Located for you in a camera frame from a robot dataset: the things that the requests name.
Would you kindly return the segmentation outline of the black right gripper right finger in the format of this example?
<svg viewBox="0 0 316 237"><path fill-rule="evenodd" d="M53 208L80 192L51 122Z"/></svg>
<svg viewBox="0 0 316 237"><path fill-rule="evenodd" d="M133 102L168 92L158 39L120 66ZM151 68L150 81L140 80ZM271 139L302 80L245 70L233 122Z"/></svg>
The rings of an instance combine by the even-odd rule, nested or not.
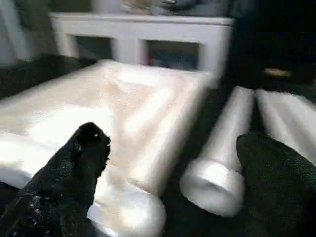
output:
<svg viewBox="0 0 316 237"><path fill-rule="evenodd" d="M237 138L247 187L272 237L316 235L316 168L294 149L260 134Z"/></svg>

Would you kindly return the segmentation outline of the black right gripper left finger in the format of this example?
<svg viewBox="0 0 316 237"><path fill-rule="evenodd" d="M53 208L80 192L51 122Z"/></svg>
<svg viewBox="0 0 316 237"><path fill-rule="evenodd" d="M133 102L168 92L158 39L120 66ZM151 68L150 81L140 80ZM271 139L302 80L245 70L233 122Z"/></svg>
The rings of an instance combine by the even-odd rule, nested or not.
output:
<svg viewBox="0 0 316 237"><path fill-rule="evenodd" d="M94 123L81 125L17 193L4 212L6 237L95 237L87 218L110 138Z"/></svg>

